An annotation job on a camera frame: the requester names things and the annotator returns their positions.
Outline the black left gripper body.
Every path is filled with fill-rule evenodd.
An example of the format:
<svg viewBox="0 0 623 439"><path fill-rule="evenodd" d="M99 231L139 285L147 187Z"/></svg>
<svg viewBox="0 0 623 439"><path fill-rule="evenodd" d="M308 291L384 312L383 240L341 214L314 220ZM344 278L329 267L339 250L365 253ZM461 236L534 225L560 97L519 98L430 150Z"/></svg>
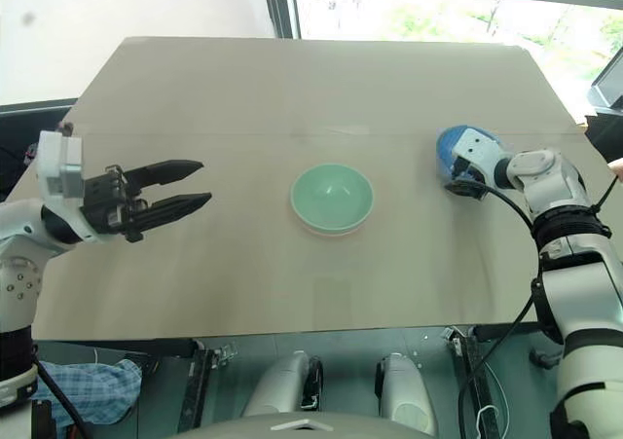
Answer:
<svg viewBox="0 0 623 439"><path fill-rule="evenodd" d="M147 210L148 202L140 197L141 171L110 165L102 175L86 181L81 212L98 235L121 235L128 242L143 240L137 217Z"/></svg>

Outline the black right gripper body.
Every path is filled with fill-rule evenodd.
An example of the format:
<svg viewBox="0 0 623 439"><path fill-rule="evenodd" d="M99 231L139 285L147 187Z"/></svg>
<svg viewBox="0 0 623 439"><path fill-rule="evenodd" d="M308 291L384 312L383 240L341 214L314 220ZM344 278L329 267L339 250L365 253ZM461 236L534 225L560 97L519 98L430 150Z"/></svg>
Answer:
<svg viewBox="0 0 623 439"><path fill-rule="evenodd" d="M455 160L450 170L450 180L445 185L449 192L460 196L482 200L487 191L482 187L486 184L484 174L467 160Z"/></svg>

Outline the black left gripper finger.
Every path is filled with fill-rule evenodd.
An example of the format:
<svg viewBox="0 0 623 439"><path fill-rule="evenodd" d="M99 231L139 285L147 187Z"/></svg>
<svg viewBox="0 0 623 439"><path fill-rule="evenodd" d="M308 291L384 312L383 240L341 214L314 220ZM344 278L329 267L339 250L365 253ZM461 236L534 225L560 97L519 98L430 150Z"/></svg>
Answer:
<svg viewBox="0 0 623 439"><path fill-rule="evenodd" d="M167 225L194 213L211 199L211 193L197 193L155 201L132 215L132 226L137 231L148 231Z"/></svg>
<svg viewBox="0 0 623 439"><path fill-rule="evenodd" d="M142 189L180 181L201 168L199 161L168 160L128 170L125 178L133 189Z"/></svg>

